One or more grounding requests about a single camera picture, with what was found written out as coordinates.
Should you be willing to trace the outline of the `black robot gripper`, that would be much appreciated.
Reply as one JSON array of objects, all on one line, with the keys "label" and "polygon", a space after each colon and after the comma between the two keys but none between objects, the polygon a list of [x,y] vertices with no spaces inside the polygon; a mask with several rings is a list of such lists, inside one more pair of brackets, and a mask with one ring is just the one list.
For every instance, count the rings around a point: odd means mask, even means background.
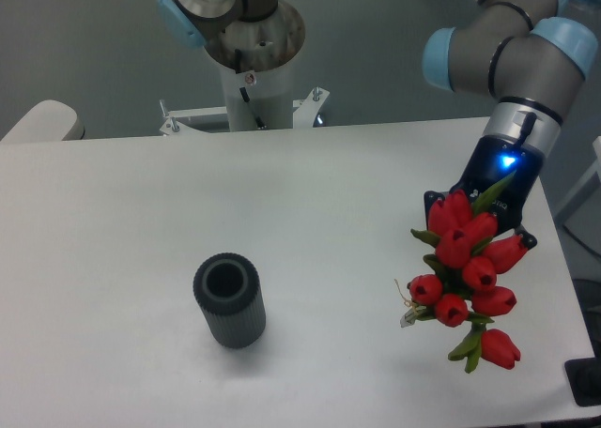
[{"label": "black robot gripper", "polygon": [[[488,196],[477,208],[496,216],[497,233],[514,230],[528,250],[538,240],[523,225],[522,210],[544,164],[544,156],[525,146],[516,147],[498,137],[484,136],[452,191],[462,190],[471,202],[484,193]],[[446,231],[445,197],[429,191],[424,195],[426,226],[429,231]]]}]

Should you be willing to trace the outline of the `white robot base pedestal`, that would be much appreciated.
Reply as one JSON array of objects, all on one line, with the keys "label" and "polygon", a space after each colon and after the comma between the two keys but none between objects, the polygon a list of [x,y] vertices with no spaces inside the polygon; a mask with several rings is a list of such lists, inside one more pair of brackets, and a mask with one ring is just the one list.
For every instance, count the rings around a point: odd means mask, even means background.
[{"label": "white robot base pedestal", "polygon": [[157,0],[179,42],[203,49],[219,71],[229,129],[294,127],[292,84],[306,37],[284,0]]}]

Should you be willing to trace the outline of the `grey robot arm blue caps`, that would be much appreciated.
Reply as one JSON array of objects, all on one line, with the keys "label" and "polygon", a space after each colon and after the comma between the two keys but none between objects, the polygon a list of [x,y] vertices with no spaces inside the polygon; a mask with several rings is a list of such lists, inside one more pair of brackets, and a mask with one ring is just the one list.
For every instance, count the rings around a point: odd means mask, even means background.
[{"label": "grey robot arm blue caps", "polygon": [[[476,211],[498,219],[526,248],[522,208],[586,81],[595,35],[565,19],[569,0],[476,0],[479,18],[435,32],[422,70],[438,88],[487,94],[496,102],[457,182]],[[205,50],[221,73],[231,130],[311,128],[328,94],[315,88],[292,103],[291,67],[305,40],[303,20],[283,0],[157,0],[172,36]]]}]

